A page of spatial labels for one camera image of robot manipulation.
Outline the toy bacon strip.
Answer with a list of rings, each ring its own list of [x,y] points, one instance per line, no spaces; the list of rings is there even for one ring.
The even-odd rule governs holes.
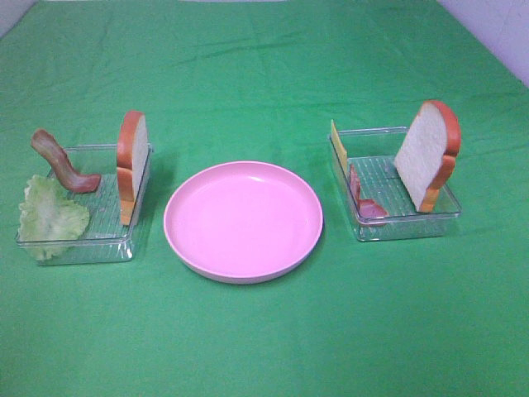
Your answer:
[[[350,163],[350,190],[362,218],[384,218],[388,212],[371,198],[361,198],[360,177],[352,163]]]
[[[33,133],[31,147],[48,162],[60,184],[67,190],[85,194],[98,188],[101,175],[78,172],[63,147],[45,129],[39,128]]]

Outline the left clear plastic tray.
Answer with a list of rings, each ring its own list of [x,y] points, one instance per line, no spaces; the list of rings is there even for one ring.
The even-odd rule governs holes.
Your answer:
[[[136,205],[130,224],[121,224],[115,144],[65,147],[71,164],[83,174],[102,176],[98,189],[88,194],[61,193],[86,207],[90,214],[87,227],[76,240],[28,240],[16,235],[17,245],[37,260],[38,265],[78,265],[129,261],[144,245],[150,221],[141,210],[150,178],[153,146],[148,145]]]

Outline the right clear plastic tray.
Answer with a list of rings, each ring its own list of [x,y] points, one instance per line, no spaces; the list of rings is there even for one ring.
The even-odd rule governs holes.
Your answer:
[[[353,233],[361,242],[441,237],[457,231],[461,206],[450,189],[441,188],[436,206],[430,213],[416,211],[408,191],[393,164],[393,158],[406,136],[407,127],[378,127],[340,130],[341,142],[360,177],[363,199],[373,199],[388,216],[362,218],[350,190],[350,171],[345,176],[331,143],[335,176]]]

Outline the yellow toy cheese slice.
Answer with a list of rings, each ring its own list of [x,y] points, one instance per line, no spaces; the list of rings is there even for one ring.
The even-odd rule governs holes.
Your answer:
[[[349,168],[347,150],[341,142],[340,134],[338,132],[338,129],[336,128],[336,123],[333,119],[331,119],[331,143],[335,149],[336,156],[339,161],[342,172],[345,176],[348,176]]]

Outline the clear plastic tray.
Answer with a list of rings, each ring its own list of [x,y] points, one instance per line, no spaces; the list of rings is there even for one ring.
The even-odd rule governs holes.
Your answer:
[[[457,231],[461,206],[450,189],[441,188],[436,206],[430,213],[416,211],[408,191],[393,164],[393,158],[406,136],[407,127],[378,127],[340,130],[341,142],[360,177],[363,199],[373,199],[388,216],[362,218],[350,190],[350,171],[345,176],[331,143],[335,176],[353,233],[361,242],[441,237]]]
[[[130,224],[121,224],[115,144],[65,147],[71,164],[83,174],[102,176],[98,189],[88,194],[61,193],[86,207],[90,214],[87,227],[76,240],[28,240],[16,235],[17,245],[37,260],[38,265],[78,265],[129,261],[144,245],[150,221],[141,210],[150,178],[153,146],[148,145],[136,205]]]

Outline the green tablecloth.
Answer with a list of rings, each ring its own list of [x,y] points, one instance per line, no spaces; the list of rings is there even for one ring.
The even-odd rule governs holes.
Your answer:
[[[327,134],[459,118],[442,238],[358,242]],[[30,138],[155,148],[131,262],[40,266],[16,242]],[[189,270],[164,207],[189,176],[270,161],[317,192],[325,227],[295,271],[224,285]],[[528,92],[434,1],[40,2],[1,41],[4,396],[525,396]]]

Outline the pink round plate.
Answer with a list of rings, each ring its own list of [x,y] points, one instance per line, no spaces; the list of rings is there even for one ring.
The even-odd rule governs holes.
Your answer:
[[[295,269],[315,248],[323,224],[320,200],[304,179],[249,160],[200,171],[164,211],[166,240],[188,268],[239,285]]]

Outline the green toy lettuce leaf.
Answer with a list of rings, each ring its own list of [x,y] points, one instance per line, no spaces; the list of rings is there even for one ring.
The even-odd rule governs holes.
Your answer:
[[[19,204],[18,234],[24,242],[77,240],[90,220],[88,208],[65,196],[57,179],[33,175]]]

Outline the toy bread slice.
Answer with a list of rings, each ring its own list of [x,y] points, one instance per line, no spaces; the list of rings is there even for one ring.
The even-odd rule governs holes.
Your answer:
[[[441,101],[425,101],[393,162],[417,212],[434,209],[441,188],[454,171],[460,145],[455,113]]]
[[[130,110],[125,114],[117,142],[117,186],[121,224],[129,225],[140,190],[149,152],[145,114]]]

